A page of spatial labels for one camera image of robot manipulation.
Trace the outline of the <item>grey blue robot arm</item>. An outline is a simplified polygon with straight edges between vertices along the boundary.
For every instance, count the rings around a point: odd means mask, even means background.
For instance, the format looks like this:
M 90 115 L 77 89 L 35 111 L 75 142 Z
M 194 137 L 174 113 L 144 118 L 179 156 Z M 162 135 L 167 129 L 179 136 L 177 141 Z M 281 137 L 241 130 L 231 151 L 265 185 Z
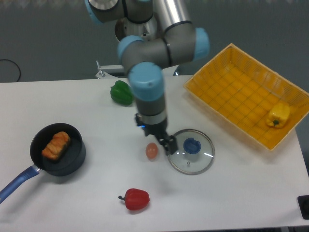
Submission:
M 117 56 L 136 102 L 136 123 L 174 154 L 178 145 L 166 131 L 162 70 L 206 57 L 206 31 L 194 27 L 183 0 L 87 0 L 85 5 L 94 21 L 124 23 Z

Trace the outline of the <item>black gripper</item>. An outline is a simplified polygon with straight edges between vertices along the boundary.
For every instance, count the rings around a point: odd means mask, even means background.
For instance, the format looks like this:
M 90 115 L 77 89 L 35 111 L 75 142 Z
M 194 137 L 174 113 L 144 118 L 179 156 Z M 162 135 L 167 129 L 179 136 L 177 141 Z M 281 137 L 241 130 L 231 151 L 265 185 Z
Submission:
M 168 155 L 173 155 L 178 150 L 177 139 L 175 136 L 169 136 L 166 132 L 168 125 L 167 118 L 156 124 L 142 123 L 145 136 L 153 135 L 163 146 Z

